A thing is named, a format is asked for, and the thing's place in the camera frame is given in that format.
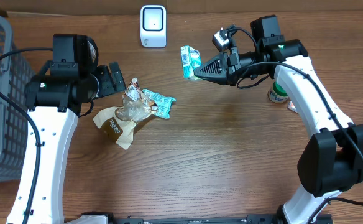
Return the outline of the teal tissue pack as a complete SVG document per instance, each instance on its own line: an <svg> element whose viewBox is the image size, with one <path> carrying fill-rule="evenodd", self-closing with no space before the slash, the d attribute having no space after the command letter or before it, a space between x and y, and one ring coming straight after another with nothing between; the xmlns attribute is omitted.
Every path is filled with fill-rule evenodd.
<svg viewBox="0 0 363 224"><path fill-rule="evenodd" d="M189 45L181 47L180 52L183 77L189 80L197 80L198 77L194 75L194 69L198 68L202 64L200 52Z"/></svg>

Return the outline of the teal white snack packet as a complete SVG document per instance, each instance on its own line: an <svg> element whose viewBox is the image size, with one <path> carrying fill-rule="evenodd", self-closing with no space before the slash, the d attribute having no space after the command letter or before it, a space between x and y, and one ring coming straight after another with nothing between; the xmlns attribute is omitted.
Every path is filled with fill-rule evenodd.
<svg viewBox="0 0 363 224"><path fill-rule="evenodd" d="M172 107L172 103L176 102L175 98L170 96L163 96L160 93L152 92L148 89L143 89L142 92L148 96L151 100L154 100L157 104L157 111L155 115L159 118L169 119L170 118L170 110Z"/></svg>

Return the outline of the orange small carton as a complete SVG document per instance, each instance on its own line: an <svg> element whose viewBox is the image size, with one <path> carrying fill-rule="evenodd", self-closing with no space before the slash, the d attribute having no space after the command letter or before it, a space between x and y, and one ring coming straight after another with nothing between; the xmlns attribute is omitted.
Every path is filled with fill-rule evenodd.
<svg viewBox="0 0 363 224"><path fill-rule="evenodd" d="M295 113L297 113L297 109L295 108L295 105L292 101L289 101L287 108Z"/></svg>

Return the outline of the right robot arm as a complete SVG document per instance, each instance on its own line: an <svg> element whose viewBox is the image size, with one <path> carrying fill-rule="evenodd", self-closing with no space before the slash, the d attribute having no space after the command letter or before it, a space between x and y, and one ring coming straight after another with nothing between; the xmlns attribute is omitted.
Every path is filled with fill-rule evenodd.
<svg viewBox="0 0 363 224"><path fill-rule="evenodd" d="M194 74L220 85L239 86L249 78L255 84L270 77L272 92L294 103L309 141L297 164L300 186L279 206L270 223L329 223L321 215L332 201L363 181L363 124L356 125L326 91L315 73L308 51L298 39L286 40L275 15L252 21L247 35L254 51L239 53L237 26L218 30L212 38L217 56Z"/></svg>

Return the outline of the green lid jar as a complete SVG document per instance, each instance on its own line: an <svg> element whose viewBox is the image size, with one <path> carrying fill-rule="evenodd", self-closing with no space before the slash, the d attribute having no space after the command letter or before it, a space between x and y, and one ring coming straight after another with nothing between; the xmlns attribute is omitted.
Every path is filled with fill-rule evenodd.
<svg viewBox="0 0 363 224"><path fill-rule="evenodd" d="M276 81L273 82L267 96L273 103L285 103L289 100L289 96L286 91Z"/></svg>

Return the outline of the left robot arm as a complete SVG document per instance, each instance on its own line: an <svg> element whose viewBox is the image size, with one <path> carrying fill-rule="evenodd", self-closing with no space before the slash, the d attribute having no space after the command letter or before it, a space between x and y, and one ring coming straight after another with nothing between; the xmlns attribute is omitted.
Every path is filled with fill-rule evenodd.
<svg viewBox="0 0 363 224"><path fill-rule="evenodd" d="M126 89L119 65L99 65L91 37L55 34L53 58L25 86L28 138L8 223L63 223L68 151L81 106Z"/></svg>

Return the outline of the clear brown crinkled bag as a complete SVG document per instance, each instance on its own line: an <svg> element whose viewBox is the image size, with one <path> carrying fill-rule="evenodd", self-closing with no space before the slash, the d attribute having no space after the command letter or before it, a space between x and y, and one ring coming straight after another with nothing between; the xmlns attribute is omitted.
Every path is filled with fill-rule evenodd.
<svg viewBox="0 0 363 224"><path fill-rule="evenodd" d="M123 106L101 110L94 118L95 125L107 137L127 150L134 140L134 128L153 115L158 106L140 89L137 78L133 78L122 96Z"/></svg>

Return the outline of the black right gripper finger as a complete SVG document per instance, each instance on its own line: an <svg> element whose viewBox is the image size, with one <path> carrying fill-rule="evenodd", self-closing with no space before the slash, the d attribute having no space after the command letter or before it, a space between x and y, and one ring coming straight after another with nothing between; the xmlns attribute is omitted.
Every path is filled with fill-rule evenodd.
<svg viewBox="0 0 363 224"><path fill-rule="evenodd" d="M226 77L200 77L202 80L216 83L219 85L228 85L228 80Z"/></svg>
<svg viewBox="0 0 363 224"><path fill-rule="evenodd" d="M200 78L226 78L227 77L227 53L219 53L211 60L194 69L194 75Z"/></svg>

